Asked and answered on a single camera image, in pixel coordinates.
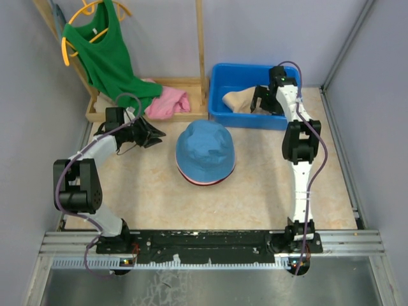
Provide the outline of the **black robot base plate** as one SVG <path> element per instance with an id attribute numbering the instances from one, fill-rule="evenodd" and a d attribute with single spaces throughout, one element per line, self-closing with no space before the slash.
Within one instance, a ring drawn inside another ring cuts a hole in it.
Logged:
<path id="1" fill-rule="evenodd" d="M 136 264 L 240 266 L 275 264 L 278 254 L 293 255 L 289 271 L 299 275 L 309 268 L 311 254 L 320 254 L 323 246 L 318 233 L 306 239 L 296 238 L 288 226 L 284 231 L 172 231 L 124 229 L 116 237 L 101 237 L 97 254 L 130 254 L 123 266 Z"/>

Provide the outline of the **pink bucket hat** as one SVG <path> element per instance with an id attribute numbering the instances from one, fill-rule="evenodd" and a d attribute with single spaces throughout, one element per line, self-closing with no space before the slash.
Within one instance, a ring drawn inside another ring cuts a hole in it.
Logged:
<path id="1" fill-rule="evenodd" d="M 175 159 L 175 162 L 177 170 L 188 182 L 197 186 L 211 186 L 227 179 L 234 172 L 236 158 L 219 162 Z"/>

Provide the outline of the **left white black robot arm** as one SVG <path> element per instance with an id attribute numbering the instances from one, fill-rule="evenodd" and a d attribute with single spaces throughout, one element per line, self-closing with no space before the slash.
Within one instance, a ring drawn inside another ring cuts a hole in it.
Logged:
<path id="1" fill-rule="evenodd" d="M 133 245 L 126 221 L 103 203 L 98 168 L 125 143 L 147 149 L 161 143 L 165 135 L 143 117 L 135 117 L 130 109 L 110 107 L 89 144 L 54 162 L 54 205 L 94 226 L 97 236 L 89 247 L 95 247 L 97 253 L 125 253 Z"/>

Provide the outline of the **dark red bucket hat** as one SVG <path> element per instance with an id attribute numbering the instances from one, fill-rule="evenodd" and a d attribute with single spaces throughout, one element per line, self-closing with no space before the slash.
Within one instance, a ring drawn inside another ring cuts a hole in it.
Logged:
<path id="1" fill-rule="evenodd" d="M 193 185 L 196 185 L 196 186 L 203 186 L 203 187 L 205 187 L 205 186 L 214 186 L 214 185 L 220 184 L 221 182 L 224 182 L 226 179 L 228 179 L 233 174 L 234 171 L 235 171 L 235 167 L 232 169 L 232 171 L 226 177 L 224 177 L 224 178 L 222 178 L 220 180 L 213 181 L 213 182 L 198 182 L 198 181 L 195 181 L 195 180 L 190 180 L 189 182 L 192 183 Z"/>

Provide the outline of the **wooden clothes rack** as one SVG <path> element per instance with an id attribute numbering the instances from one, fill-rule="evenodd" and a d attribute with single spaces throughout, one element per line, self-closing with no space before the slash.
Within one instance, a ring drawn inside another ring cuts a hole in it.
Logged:
<path id="1" fill-rule="evenodd" d="M 156 77 L 153 80 L 161 85 L 172 87 L 175 89 L 185 90 L 190 103 L 190 111 L 184 113 L 175 113 L 168 122 L 191 122 L 196 119 L 206 119 L 208 117 L 208 95 L 209 95 L 209 77 L 205 73 L 205 58 L 204 58 L 204 37 L 203 37 L 203 5 L 201 1 L 195 2 L 196 11 L 196 29 L 198 40 L 198 60 L 200 65 L 199 77 Z M 85 71 L 77 60 L 72 62 L 77 75 L 91 95 L 85 117 L 89 122 L 102 122 L 105 116 L 101 112 L 97 112 L 94 108 L 99 92 L 87 83 Z"/>

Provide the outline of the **blue plastic bin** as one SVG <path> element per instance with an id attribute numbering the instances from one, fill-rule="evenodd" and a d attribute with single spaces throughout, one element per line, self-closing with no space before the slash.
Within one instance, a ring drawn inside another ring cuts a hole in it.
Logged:
<path id="1" fill-rule="evenodd" d="M 242 91 L 256 85 L 269 84 L 269 66 L 219 63 L 212 69 L 208 96 L 209 117 L 230 128 L 284 131 L 284 116 L 232 112 L 222 101 L 225 94 Z"/>

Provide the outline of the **beige bucket hat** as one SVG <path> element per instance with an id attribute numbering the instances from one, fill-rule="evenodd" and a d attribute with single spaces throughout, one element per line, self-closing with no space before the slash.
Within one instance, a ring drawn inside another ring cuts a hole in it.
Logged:
<path id="1" fill-rule="evenodd" d="M 261 111 L 250 111 L 250 105 L 254 94 L 254 88 L 250 87 L 241 91 L 231 91 L 226 93 L 222 97 L 222 102 L 233 112 L 243 114 L 258 114 L 258 115 L 271 115 Z"/>

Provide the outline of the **blue bucket hat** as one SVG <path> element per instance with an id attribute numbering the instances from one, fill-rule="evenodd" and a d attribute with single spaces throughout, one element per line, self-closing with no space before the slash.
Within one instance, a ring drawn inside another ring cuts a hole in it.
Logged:
<path id="1" fill-rule="evenodd" d="M 175 159 L 186 161 L 219 162 L 235 157 L 230 132 L 211 120 L 190 123 L 176 143 Z"/>

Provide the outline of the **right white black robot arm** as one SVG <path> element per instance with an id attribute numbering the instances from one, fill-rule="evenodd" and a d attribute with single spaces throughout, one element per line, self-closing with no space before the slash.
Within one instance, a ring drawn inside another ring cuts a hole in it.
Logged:
<path id="1" fill-rule="evenodd" d="M 269 69 L 269 85 L 257 85 L 250 111 L 262 110 L 283 115 L 287 127 L 282 141 L 282 155 L 289 163 L 293 179 L 293 206 L 285 227 L 285 245 L 292 252 L 305 252 L 314 238 L 310 212 L 309 178 L 319 147 L 321 123 L 305 111 L 301 99 L 301 81 L 289 76 L 283 64 Z"/>

